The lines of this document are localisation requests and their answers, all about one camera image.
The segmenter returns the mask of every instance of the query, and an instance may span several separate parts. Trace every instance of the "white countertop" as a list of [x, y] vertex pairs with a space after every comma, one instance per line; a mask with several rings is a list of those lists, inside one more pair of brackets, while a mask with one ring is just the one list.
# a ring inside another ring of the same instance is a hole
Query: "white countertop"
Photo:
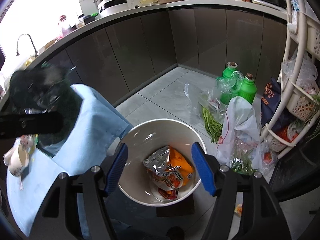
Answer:
[[271, 14], [273, 16], [279, 17], [283, 20], [287, 20], [287, 13], [275, 10], [273, 8], [254, 4], [250, 2], [243, 2], [243, 1], [236, 1], [236, 0], [185, 0], [180, 2], [172, 2], [167, 4], [157, 4], [157, 5], [151, 5], [151, 6], [144, 6], [139, 8], [133, 8], [129, 9], [123, 12], [119, 12], [107, 17], [104, 17], [102, 19], [95, 20], [94, 22], [91, 22], [64, 37], [60, 41], [56, 42], [52, 46], [50, 46], [47, 50], [45, 50], [43, 53], [41, 53], [29, 66], [28, 68], [33, 68], [36, 65], [38, 65], [42, 60], [44, 60], [48, 55], [50, 55], [52, 52], [54, 52], [56, 49], [67, 43], [68, 41], [72, 40], [76, 36], [87, 32], [88, 30], [97, 27], [99, 25], [102, 25], [106, 22], [115, 20], [117, 18], [127, 16], [130, 14], [140, 13], [144, 11], [159, 9], [159, 8], [172, 8], [177, 6], [183, 6], [183, 5], [197, 5], [197, 4], [217, 4], [217, 5], [229, 5], [229, 6], [236, 6], [236, 7], [242, 7], [242, 8], [248, 8], [256, 11], [261, 11], [264, 13]]

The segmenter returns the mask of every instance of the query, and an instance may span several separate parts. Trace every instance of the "light blue towel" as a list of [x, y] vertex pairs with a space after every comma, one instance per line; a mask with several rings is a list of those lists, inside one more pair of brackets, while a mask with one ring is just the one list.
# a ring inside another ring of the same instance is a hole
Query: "light blue towel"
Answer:
[[31, 155], [22, 191], [19, 178], [7, 172], [12, 215], [26, 236], [57, 175], [65, 171], [73, 176], [100, 165], [115, 138], [122, 138], [133, 127], [96, 90], [81, 84], [71, 87], [83, 101], [75, 127], [57, 155], [51, 159], [39, 150]]

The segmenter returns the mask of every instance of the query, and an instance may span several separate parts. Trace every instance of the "ceramic cup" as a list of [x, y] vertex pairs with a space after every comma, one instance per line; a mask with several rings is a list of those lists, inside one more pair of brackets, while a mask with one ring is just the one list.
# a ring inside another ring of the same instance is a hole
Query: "ceramic cup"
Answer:
[[[206, 154], [207, 151], [202, 138], [191, 126], [171, 119], [155, 119], [132, 128], [122, 142], [128, 146], [128, 160], [119, 180], [119, 188], [133, 201], [155, 207], [172, 205], [191, 195], [201, 183], [191, 157], [191, 146], [199, 142]], [[142, 164], [144, 159], [165, 145], [178, 150], [194, 167], [193, 178], [179, 189], [178, 198], [170, 202], [157, 198], [157, 187]]]
[[29, 154], [22, 145], [12, 148], [5, 154], [5, 163], [13, 176], [20, 177], [29, 165]]

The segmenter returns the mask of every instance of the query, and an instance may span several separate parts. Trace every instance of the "rice cooker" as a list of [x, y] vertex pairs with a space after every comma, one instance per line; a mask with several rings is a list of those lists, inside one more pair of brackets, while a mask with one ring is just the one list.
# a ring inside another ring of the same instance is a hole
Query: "rice cooker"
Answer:
[[98, 8], [101, 18], [129, 9], [127, 0], [103, 0]]

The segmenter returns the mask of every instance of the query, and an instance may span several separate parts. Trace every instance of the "blue gripper pad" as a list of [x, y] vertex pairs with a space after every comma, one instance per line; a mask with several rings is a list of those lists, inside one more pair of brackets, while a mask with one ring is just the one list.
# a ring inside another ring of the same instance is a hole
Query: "blue gripper pad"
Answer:
[[195, 142], [192, 145], [191, 155], [193, 162], [196, 165], [197, 171], [200, 175], [204, 189], [208, 191], [211, 196], [213, 196], [216, 192], [216, 187], [214, 185], [214, 175], [206, 159], [204, 158], [205, 153], [203, 152], [198, 142]]
[[122, 144], [117, 157], [115, 158], [108, 174], [106, 181], [106, 188], [104, 191], [111, 194], [116, 190], [119, 179], [121, 177], [122, 171], [124, 169], [125, 163], [128, 159], [128, 147], [126, 144]]

